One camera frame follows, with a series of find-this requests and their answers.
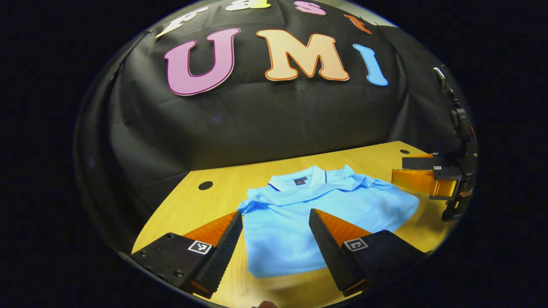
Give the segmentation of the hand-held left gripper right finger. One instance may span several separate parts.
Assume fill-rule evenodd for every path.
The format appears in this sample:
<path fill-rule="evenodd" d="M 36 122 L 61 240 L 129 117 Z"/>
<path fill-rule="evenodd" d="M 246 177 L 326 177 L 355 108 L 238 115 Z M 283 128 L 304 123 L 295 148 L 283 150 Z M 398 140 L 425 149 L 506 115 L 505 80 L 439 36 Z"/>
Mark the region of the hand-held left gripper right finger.
<path fill-rule="evenodd" d="M 310 210 L 309 226 L 344 296 L 375 292 L 429 255 L 391 231 L 372 233 L 316 208 Z"/>

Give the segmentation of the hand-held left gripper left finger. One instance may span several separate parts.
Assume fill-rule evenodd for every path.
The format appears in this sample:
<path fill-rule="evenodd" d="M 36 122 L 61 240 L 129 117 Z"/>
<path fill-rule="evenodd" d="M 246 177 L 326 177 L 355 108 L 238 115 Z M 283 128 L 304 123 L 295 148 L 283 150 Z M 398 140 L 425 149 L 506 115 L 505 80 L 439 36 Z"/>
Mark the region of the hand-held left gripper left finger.
<path fill-rule="evenodd" d="M 184 235 L 163 234 L 131 254 L 139 266 L 164 282 L 210 299 L 237 246 L 243 221 L 238 210 Z"/>

